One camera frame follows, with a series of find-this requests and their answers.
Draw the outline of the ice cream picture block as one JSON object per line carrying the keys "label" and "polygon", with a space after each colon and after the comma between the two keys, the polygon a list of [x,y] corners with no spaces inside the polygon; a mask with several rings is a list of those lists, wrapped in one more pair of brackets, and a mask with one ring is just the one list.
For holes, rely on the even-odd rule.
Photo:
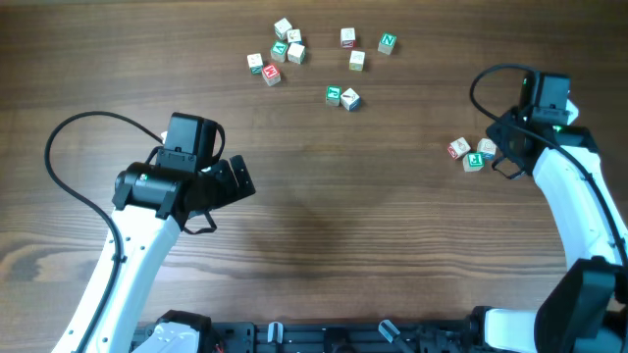
{"label": "ice cream picture block", "polygon": [[464,137],[459,137],[455,139],[447,147],[448,154],[454,160],[462,158],[470,151],[471,147]]}

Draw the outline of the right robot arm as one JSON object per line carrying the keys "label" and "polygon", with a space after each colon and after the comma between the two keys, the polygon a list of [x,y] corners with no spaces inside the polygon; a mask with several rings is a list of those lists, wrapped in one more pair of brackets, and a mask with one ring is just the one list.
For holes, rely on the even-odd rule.
{"label": "right robot arm", "polygon": [[535,311],[487,308],[480,316],[482,345],[509,352],[624,352],[627,310],[627,227],[608,191],[599,148],[576,126],[570,78],[521,66],[517,105],[492,119],[487,137],[498,160],[518,167],[544,194],[558,230],[567,272]]}

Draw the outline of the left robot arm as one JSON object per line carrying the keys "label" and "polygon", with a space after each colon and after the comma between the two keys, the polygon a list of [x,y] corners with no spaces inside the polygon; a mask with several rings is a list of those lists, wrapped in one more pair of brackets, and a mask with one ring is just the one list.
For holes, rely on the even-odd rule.
{"label": "left robot arm", "polygon": [[128,351],[154,279],[187,221],[209,219],[212,211],[255,192],[243,158],[223,159],[226,134],[220,124],[174,113],[156,140],[145,161],[118,174],[111,214],[62,182],[53,171],[51,149],[44,149],[51,179],[109,229],[57,352]]}

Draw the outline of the green letter F block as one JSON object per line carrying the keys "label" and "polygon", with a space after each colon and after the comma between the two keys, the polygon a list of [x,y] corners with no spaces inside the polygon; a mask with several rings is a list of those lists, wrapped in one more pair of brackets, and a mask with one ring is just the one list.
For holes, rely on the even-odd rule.
{"label": "green letter F block", "polygon": [[479,172],[485,166],[485,160],[481,153],[467,153],[463,157],[463,170],[466,173]]}

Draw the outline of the hammer picture wooden block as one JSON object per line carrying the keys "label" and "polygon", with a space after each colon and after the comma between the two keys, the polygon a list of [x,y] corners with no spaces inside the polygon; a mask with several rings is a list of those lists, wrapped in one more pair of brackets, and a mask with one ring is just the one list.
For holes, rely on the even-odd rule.
{"label": "hammer picture wooden block", "polygon": [[340,95],[340,103],[349,112],[356,110],[361,104],[361,97],[352,88],[348,88]]}

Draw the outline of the blue sided wooden block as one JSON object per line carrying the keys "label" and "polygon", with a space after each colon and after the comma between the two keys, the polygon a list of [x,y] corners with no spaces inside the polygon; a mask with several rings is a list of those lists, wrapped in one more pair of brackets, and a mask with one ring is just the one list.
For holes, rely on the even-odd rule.
{"label": "blue sided wooden block", "polygon": [[482,138],[477,144],[476,151],[484,160],[492,160],[497,153],[497,146],[489,138]]}

